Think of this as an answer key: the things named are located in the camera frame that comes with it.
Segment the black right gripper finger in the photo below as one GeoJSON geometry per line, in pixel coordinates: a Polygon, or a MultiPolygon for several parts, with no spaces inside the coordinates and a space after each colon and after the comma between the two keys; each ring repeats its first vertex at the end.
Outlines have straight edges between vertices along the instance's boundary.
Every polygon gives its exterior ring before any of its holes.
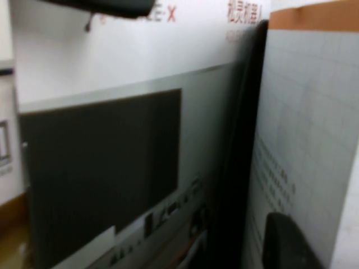
{"type": "Polygon", "coordinates": [[[271,212],[266,217],[262,252],[264,268],[329,268],[333,242],[317,228],[301,229],[290,216],[271,212]]]}

